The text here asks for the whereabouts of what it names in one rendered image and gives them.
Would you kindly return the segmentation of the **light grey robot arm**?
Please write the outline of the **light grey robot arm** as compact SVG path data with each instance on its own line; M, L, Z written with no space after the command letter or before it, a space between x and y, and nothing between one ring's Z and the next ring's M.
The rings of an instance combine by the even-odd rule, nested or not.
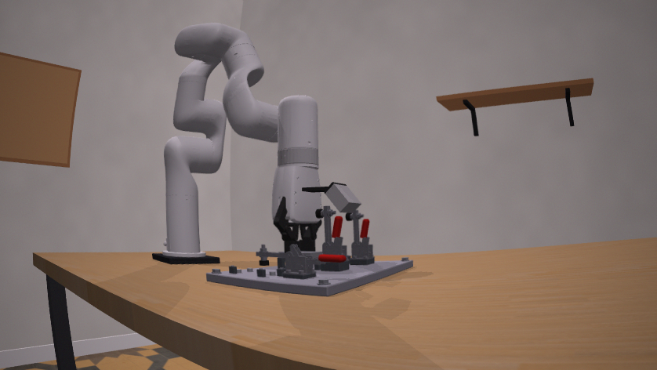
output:
M264 67L244 31L220 23L191 25L177 35L174 48L179 56L198 60L180 75L173 124L206 138L174 136L165 145L168 247L162 253L205 257L200 252L198 187L191 173L219 170L227 119L240 136L278 143L278 166L318 165L318 105L314 98L300 95L288 96L278 106L256 100L249 87L263 77ZM223 102L204 99L207 79L221 61L229 80ZM324 192L339 212L353 213L361 205L342 183L302 191Z

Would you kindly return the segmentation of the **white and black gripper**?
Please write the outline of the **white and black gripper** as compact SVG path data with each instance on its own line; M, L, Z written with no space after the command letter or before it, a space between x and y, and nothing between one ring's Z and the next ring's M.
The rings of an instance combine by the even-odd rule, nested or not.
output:
M322 224L315 215L321 209L321 192L302 191L302 187L319 186L318 165L296 163L275 169L272 219L281 233L285 253L290 252L292 244L301 247L300 251L315 252L315 240ZM299 228L302 240L297 241Z

